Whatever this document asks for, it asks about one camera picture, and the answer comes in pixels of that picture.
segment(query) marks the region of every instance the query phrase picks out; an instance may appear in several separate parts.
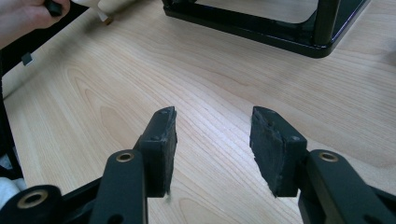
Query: wood grain surface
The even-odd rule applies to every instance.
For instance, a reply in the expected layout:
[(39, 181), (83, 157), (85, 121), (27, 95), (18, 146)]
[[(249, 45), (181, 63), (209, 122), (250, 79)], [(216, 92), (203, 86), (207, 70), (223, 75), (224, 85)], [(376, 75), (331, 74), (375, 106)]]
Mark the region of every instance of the wood grain surface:
[(89, 9), (4, 77), (28, 186), (67, 193), (94, 180), (155, 111), (174, 105), (171, 195), (148, 200), (151, 223), (301, 223), (297, 199), (275, 199), (253, 160), (260, 105), (309, 150), (342, 154), (368, 184), (396, 194), (395, 1), (373, 0), (324, 59), (166, 17), (159, 0), (101, 7), (113, 23)]

